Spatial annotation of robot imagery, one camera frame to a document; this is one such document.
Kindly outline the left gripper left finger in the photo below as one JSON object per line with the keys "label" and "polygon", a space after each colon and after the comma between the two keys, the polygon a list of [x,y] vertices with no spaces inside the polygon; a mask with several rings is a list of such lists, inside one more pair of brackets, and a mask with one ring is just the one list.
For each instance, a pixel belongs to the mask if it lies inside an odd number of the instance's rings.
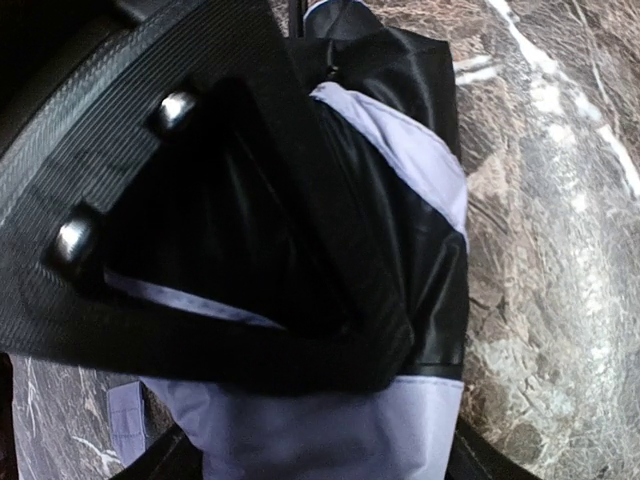
{"label": "left gripper left finger", "polygon": [[173,424],[112,480],[200,480],[200,451]]}

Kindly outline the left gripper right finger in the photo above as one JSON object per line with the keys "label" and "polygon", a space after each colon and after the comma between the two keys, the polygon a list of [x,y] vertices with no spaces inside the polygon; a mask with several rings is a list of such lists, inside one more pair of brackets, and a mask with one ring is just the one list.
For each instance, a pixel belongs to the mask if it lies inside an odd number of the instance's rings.
{"label": "left gripper right finger", "polygon": [[464,419],[456,424],[452,444],[453,480],[539,480],[496,450]]}

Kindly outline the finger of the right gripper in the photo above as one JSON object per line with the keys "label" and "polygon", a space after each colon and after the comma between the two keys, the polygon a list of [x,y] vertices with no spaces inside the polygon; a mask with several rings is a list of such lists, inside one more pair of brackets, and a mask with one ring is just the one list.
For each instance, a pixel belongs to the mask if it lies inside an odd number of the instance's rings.
{"label": "finger of the right gripper", "polygon": [[1,348],[273,395],[375,392],[414,335],[265,1],[151,1],[1,155]]}

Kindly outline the lavender folding umbrella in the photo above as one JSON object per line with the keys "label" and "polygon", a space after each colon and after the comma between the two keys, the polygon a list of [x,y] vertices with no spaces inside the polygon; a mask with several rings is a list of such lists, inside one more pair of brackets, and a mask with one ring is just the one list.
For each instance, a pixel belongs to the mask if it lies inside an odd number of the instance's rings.
{"label": "lavender folding umbrella", "polygon": [[319,1],[290,42],[347,190],[323,209],[349,280],[320,271],[255,170],[247,131],[216,125],[215,156],[155,162],[118,217],[136,239],[116,288],[226,325],[346,340],[395,307],[412,337],[392,382],[367,394],[260,395],[149,378],[201,451],[207,479],[443,479],[463,391],[468,192],[446,42],[385,26],[360,1]]}

